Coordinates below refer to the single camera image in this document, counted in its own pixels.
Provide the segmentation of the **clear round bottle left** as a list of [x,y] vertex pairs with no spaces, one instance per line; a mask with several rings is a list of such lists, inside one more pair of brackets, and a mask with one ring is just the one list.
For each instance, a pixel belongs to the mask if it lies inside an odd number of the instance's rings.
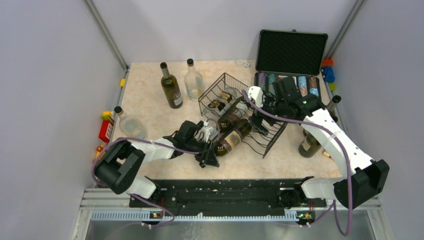
[[126,113],[121,106],[116,106],[114,112],[119,118],[119,129],[127,137],[145,140],[148,132],[142,122],[134,115]]

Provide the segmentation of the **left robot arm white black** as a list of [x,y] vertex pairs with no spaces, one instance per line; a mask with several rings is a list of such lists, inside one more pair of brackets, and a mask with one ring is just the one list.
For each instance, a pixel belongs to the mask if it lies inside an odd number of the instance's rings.
[[194,123],[186,120],[173,134],[157,140],[120,137],[107,145],[96,157],[91,168],[93,180],[115,194],[138,195],[149,207],[160,202],[158,184],[138,172],[144,162],[175,159],[193,155],[201,167],[217,167],[214,143],[220,136],[216,120]]

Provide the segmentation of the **square clear liquor bottle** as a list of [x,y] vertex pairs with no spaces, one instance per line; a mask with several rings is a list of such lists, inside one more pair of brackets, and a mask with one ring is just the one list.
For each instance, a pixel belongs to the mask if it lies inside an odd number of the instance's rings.
[[213,100],[209,101],[202,111],[205,119],[218,120],[239,97],[239,92],[233,87],[226,87]]

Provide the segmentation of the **clear tall glass bottle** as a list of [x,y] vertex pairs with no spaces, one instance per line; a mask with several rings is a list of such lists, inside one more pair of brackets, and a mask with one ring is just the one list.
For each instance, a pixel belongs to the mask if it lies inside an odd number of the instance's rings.
[[186,60],[188,71],[184,77],[184,83],[188,98],[192,101],[198,101],[205,92],[205,85],[202,74],[196,69],[194,60]]

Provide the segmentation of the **black wire wine rack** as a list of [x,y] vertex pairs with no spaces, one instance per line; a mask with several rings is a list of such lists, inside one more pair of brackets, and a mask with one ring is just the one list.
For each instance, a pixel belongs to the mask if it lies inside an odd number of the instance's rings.
[[260,115],[242,96],[241,91],[247,88],[246,84],[225,72],[199,97],[199,111],[205,119],[217,120],[220,124],[221,139],[230,133],[239,121],[248,120],[252,130],[241,142],[265,158],[287,124],[269,124],[265,116]]

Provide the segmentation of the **red toy block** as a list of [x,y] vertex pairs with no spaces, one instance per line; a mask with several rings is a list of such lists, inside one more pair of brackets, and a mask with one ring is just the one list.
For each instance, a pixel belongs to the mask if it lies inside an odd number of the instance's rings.
[[113,113],[111,111],[104,111],[100,115],[100,118],[102,123],[98,133],[98,138],[104,143],[109,143],[112,138],[112,131],[115,122],[113,120]]

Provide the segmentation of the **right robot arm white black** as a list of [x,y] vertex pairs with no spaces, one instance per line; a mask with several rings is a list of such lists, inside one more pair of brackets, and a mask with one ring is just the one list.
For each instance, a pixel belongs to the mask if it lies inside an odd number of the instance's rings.
[[321,99],[301,95],[291,77],[273,83],[275,97],[268,101],[259,86],[242,90],[245,100],[261,115],[279,122],[299,124],[329,153],[342,177],[312,177],[304,180],[293,192],[299,206],[313,199],[337,200],[348,209],[355,209],[384,189],[389,165],[375,161],[362,151],[338,126]]

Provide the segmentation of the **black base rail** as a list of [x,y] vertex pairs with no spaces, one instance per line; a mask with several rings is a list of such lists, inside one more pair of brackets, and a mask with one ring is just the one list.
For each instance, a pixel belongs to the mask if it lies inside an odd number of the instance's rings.
[[176,217],[283,216],[287,210],[328,207],[321,198],[308,199],[301,178],[286,179],[155,179],[158,191],[149,202]]

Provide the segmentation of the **green wine bottle front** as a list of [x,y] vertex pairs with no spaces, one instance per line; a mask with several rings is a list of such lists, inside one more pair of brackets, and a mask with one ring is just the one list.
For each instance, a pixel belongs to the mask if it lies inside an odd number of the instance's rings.
[[231,130],[247,113],[248,106],[243,96],[236,99],[230,108],[218,120],[220,131],[225,133]]

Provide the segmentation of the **dark bottle right front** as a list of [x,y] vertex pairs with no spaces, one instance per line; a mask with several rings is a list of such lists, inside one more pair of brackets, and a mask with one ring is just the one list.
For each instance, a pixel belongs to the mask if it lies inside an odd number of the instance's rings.
[[298,152],[304,158],[311,158],[322,148],[322,145],[305,129],[303,135],[304,138],[298,146]]

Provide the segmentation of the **green wine bottle back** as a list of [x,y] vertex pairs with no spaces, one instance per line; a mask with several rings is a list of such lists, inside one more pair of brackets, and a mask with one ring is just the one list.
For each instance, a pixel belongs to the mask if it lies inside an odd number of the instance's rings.
[[166,62],[161,62],[160,68],[162,71],[162,78],[160,83],[168,105],[172,109],[178,109],[183,105],[183,97],[181,95],[178,81],[174,75],[170,74]]

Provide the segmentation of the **blue orange toy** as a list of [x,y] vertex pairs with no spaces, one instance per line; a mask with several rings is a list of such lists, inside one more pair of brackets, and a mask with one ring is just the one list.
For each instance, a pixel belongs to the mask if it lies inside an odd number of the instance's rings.
[[333,71],[334,61],[331,58],[324,59],[321,63],[321,75],[323,80],[328,83],[330,91],[336,90],[335,75]]

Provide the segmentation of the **black poker chip case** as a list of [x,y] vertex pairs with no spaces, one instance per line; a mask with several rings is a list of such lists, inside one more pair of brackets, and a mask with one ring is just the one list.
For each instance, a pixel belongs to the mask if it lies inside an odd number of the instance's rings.
[[322,98],[318,75],[328,35],[263,29],[259,33],[254,85],[263,91],[263,104],[277,100],[273,83],[292,78],[302,96]]

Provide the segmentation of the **small clear glass lid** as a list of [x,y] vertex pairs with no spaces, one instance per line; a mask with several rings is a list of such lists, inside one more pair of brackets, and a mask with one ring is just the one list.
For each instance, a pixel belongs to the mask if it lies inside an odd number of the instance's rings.
[[249,68],[251,66],[251,64],[247,60],[244,60],[244,59],[236,59],[234,61],[234,63],[235,63],[236,66],[243,66],[245,68]]

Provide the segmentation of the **green wine bottle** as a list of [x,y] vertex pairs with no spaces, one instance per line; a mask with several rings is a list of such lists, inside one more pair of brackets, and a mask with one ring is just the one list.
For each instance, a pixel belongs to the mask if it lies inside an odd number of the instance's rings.
[[342,97],[340,95],[335,95],[332,97],[330,102],[326,105],[326,109],[328,110],[331,118],[337,123],[339,118],[336,115],[335,109],[338,103],[340,103]]
[[160,68],[162,71],[162,78],[160,83],[168,105],[172,109],[178,109],[183,105],[183,97],[181,95],[178,81],[174,75],[170,74],[166,62],[161,62]]
[[220,131],[225,133],[231,130],[247,113],[248,106],[243,96],[236,99],[230,108],[218,120]]
[[248,119],[241,119],[235,127],[214,147],[214,154],[222,157],[230,153],[251,133],[253,125]]

